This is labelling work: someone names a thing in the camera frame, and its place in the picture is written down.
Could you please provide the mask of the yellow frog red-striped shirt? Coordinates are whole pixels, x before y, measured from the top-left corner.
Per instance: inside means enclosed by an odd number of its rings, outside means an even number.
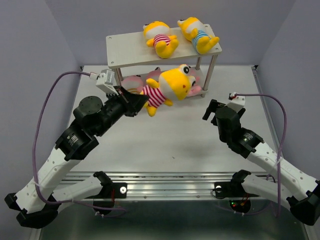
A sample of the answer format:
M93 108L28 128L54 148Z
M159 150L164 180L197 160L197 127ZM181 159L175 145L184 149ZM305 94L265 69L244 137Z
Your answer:
M179 40L171 33L171 28L162 21L153 21L143 25L143 36L148 47L153 47L161 59L170 58L177 47Z

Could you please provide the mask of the pink frog orange-striped shirt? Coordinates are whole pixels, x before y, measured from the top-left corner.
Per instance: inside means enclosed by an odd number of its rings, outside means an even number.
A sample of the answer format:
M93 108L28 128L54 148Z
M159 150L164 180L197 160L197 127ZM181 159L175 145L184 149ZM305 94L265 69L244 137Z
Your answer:
M130 93L140 94L145 84L140 75L131 75L124 78L121 85Z

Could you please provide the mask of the pink frog pink-striped shirt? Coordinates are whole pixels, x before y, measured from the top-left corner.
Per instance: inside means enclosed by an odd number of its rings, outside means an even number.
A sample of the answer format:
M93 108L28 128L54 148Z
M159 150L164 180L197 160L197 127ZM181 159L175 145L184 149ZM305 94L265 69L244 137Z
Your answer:
M202 87L200 86L202 79L201 74L202 72L200 70L196 70L194 67L190 69L189 76L194 76L195 83L191 86L191 89L187 95L188 97L196 96L202 91Z

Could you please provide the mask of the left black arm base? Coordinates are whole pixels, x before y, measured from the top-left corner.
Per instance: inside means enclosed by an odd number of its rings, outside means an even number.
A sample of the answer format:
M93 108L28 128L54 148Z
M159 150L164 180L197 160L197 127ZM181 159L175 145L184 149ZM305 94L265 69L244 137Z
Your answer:
M126 182L114 182L103 171L96 171L93 177L98 180L98 191L92 193L87 199L126 199L128 184Z

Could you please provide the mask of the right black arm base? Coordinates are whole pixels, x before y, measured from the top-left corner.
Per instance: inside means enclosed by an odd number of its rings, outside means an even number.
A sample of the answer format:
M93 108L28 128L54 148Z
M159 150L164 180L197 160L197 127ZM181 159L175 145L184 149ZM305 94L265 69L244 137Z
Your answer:
M246 192L242 187L245 177L251 175L251 172L242 169L234 173L230 181L216 182L210 194L219 200L231 198L229 200L231 210L236 214L247 214L251 209L250 198L258 197L256 194Z

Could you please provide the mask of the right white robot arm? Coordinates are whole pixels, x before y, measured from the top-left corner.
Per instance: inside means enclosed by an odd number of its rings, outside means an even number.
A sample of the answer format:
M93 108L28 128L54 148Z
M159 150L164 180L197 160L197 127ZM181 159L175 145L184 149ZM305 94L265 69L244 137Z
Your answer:
M236 97L224 104L212 99L203 120L214 114L219 140L228 148L261 167L276 182L264 180L247 170L239 170L216 190L219 198L260 196L290 211L301 223L313 226L320 217L320 181L279 156L254 131L241 126L245 99Z

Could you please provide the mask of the pink frog red polka-dot shirt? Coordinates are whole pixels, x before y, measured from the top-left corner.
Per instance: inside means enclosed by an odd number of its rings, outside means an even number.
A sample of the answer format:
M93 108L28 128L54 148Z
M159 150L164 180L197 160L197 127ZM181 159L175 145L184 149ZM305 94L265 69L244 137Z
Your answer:
M159 76L161 75L162 71L160 67L156 67L154 70L150 71L146 75L146 79L153 79L155 81L159 81Z

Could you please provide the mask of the yellow frog blue-striped shirt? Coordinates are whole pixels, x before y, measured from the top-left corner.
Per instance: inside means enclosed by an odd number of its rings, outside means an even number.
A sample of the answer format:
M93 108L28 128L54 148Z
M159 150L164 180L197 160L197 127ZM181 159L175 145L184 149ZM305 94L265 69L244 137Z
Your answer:
M196 17L180 19L177 21L177 25L180 27L182 35L192 43L200 55L208 53L220 41L219 37L208 34L205 25Z

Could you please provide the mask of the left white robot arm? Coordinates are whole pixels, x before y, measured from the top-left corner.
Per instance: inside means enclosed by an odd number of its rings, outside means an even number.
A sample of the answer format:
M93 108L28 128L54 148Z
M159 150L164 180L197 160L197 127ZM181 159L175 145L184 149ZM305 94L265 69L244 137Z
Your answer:
M127 196L127 184L115 183L103 171L86 180L59 188L61 180L98 146L98 137L105 134L122 116L134 117L148 101L148 96L135 94L118 86L114 94L102 101L97 96L83 98L74 109L74 120L57 139L50 157L20 191L5 197L7 206L18 211L22 227L41 229L49 225L63 209L74 203L89 205L101 216L123 213L115 206L115 198Z

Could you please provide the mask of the yellow frog sideways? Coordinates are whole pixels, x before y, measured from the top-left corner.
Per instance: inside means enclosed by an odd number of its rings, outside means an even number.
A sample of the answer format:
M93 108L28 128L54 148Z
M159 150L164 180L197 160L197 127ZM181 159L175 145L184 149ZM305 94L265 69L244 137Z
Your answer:
M177 68L162 72L158 80L153 78L146 80L146 85L140 94L149 97L143 107L146 108L150 117L156 115L161 105L171 107L174 104L173 101L181 101L187 97L196 83L196 78L190 75L190 71L189 65L181 64Z

